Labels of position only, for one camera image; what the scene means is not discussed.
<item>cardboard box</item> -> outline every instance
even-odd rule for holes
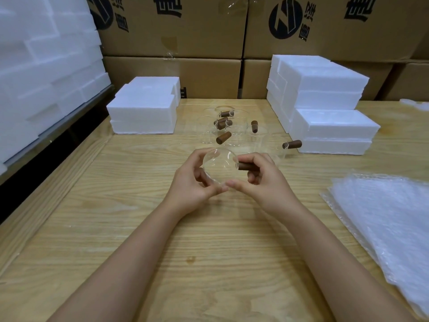
[[[182,98],[237,98],[241,60],[105,57],[104,66],[117,89],[138,76],[180,78]]]
[[[107,56],[240,59],[248,0],[88,0]]]
[[[429,30],[415,50],[413,59],[429,59]]]
[[[377,100],[429,101],[429,62],[395,64]]]
[[[366,63],[366,62],[341,62],[336,63],[369,77],[361,100],[374,100],[383,82],[389,75],[393,64]],[[245,59],[242,98],[265,99],[267,96],[267,81],[271,60]]]
[[[427,31],[428,7],[429,0],[249,0],[244,58],[409,59]]]

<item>person's right arm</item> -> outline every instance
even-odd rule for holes
[[[260,172],[249,172],[247,182],[230,180],[226,184],[254,198],[286,226],[337,321],[415,321],[298,200],[270,156],[240,155],[239,161],[255,163]]]

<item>circular logo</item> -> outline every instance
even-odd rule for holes
[[[113,23],[113,7],[109,0],[87,0],[98,30],[105,30]]]
[[[277,4],[271,11],[268,27],[274,37],[286,39],[297,32],[302,21],[303,8],[299,2],[296,0],[283,0],[280,10]]]

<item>bubble wrap bag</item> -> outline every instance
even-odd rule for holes
[[[429,183],[352,173],[322,198],[416,314],[429,317]]]

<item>person's left hand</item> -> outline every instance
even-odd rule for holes
[[[212,148],[196,149],[174,174],[163,203],[185,216],[196,210],[214,195],[228,191],[228,187],[213,182],[200,167],[206,153]]]

